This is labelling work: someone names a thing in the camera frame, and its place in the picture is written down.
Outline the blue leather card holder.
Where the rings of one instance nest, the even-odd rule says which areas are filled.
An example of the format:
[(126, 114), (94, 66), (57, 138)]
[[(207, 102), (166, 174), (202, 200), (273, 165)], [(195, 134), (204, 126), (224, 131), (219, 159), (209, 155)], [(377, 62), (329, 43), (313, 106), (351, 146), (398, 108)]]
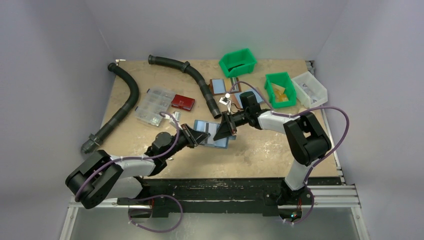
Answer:
[(210, 136), (204, 140), (200, 145), (205, 147), (219, 148), (219, 149), (227, 149), (229, 146), (229, 141), (233, 141), (236, 139), (236, 136), (230, 136), (227, 138), (222, 138), (219, 140), (214, 140), (214, 136), (217, 133), (220, 124), (215, 122), (208, 122), (204, 120), (196, 119), (194, 121), (194, 129), (196, 131), (209, 133)]

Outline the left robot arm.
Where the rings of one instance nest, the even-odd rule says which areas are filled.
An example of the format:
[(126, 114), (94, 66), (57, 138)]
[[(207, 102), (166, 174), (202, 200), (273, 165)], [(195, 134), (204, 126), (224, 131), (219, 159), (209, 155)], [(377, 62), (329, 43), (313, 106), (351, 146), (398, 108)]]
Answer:
[(143, 190), (142, 177), (157, 175), (177, 152), (193, 149), (208, 137), (210, 133), (182, 124), (174, 135), (158, 133), (147, 151), (139, 156), (112, 156), (98, 150), (68, 175), (65, 185), (74, 194), (74, 200), (86, 209), (106, 199), (134, 199)]

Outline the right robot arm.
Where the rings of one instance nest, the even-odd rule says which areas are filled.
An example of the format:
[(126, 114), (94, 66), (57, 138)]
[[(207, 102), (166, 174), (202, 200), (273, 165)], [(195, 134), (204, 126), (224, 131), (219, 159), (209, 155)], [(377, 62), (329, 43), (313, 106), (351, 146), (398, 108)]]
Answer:
[(281, 183), (276, 200), (280, 205), (294, 201), (305, 190), (313, 165), (332, 148), (328, 135), (311, 112), (290, 118), (262, 109), (252, 92), (242, 93), (240, 99), (243, 109), (236, 113), (224, 111), (213, 139), (217, 141), (234, 136), (237, 127), (245, 124), (258, 130), (284, 134), (294, 161)]

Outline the pink open card holder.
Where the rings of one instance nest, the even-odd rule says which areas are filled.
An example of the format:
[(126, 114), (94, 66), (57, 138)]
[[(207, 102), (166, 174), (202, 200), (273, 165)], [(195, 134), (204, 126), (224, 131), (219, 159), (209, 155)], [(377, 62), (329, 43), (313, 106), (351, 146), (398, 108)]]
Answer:
[(236, 105), (237, 108), (239, 108), (239, 109), (242, 108), (242, 102), (241, 102), (241, 99), (240, 99), (240, 95), (243, 94), (243, 93), (246, 93), (246, 92), (252, 92), (255, 95), (256, 101), (259, 104), (262, 104), (264, 102), (263, 98), (254, 89), (250, 88), (248, 90), (245, 90), (245, 91), (242, 91), (242, 92), (237, 92), (237, 93), (233, 94), (232, 101)]

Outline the brown open card holder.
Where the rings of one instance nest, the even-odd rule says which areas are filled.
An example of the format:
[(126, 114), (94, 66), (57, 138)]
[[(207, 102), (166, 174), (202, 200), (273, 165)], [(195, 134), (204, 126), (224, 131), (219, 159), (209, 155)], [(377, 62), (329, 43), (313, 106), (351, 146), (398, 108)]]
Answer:
[(214, 96), (224, 95), (227, 92), (236, 94), (242, 91), (237, 77), (210, 79), (209, 88)]

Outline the red card case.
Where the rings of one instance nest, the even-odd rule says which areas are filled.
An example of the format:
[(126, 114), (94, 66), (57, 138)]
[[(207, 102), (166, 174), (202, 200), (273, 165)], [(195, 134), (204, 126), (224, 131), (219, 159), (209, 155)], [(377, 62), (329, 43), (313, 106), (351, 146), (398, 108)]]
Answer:
[(195, 99), (183, 95), (176, 94), (171, 101), (173, 108), (181, 109), (190, 112), (195, 104)]

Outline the green bin right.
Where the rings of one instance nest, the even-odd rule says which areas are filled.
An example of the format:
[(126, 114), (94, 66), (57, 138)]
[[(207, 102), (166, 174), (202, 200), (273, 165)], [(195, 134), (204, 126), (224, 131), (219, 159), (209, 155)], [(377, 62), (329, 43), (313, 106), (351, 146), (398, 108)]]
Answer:
[(297, 93), (287, 72), (266, 74), (264, 89), (274, 109), (296, 105)]

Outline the green bin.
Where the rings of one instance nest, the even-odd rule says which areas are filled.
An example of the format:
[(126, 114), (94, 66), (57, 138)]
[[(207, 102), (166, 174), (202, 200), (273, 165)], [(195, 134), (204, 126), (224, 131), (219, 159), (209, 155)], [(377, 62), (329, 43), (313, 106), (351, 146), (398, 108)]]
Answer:
[(297, 93), (287, 72), (266, 74), (264, 89), (274, 109), (296, 105)]
[(225, 54), (218, 63), (224, 75), (232, 78), (252, 73), (257, 60), (249, 48), (244, 48)]

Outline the clear plastic screw box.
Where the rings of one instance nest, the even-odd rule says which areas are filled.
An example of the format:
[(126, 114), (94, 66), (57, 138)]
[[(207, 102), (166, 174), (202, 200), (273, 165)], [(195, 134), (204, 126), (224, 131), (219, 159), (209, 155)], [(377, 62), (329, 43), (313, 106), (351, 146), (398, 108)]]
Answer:
[(135, 108), (135, 117), (158, 127), (163, 120), (160, 112), (168, 110), (175, 95), (175, 92), (162, 87), (149, 88), (141, 103)]

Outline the green bin rear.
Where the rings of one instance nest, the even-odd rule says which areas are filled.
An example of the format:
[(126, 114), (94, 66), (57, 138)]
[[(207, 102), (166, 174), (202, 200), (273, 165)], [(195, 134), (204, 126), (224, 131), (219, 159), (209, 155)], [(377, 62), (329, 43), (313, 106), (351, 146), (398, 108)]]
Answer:
[(225, 54), (218, 63), (224, 75), (232, 78), (252, 73), (257, 60), (249, 48), (244, 48)]

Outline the white translucent bin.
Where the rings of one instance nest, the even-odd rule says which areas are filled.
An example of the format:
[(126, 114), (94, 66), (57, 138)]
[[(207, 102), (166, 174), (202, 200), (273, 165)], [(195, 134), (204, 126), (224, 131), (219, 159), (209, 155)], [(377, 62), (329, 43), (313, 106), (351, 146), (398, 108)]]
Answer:
[(309, 71), (291, 79), (296, 98), (307, 109), (319, 107), (328, 102), (327, 89)]

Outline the black table front rail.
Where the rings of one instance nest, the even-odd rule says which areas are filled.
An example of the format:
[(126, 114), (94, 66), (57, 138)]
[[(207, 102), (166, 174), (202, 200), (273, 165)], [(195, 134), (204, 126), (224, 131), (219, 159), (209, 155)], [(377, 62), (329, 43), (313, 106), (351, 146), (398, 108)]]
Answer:
[(119, 206), (146, 207), (154, 218), (170, 213), (260, 214), (264, 217), (298, 219), (302, 211), (317, 204), (320, 193), (332, 197), (341, 181), (335, 177), (312, 177), (311, 186), (293, 193), (282, 177), (193, 178), (142, 180), (136, 197), (120, 197)]

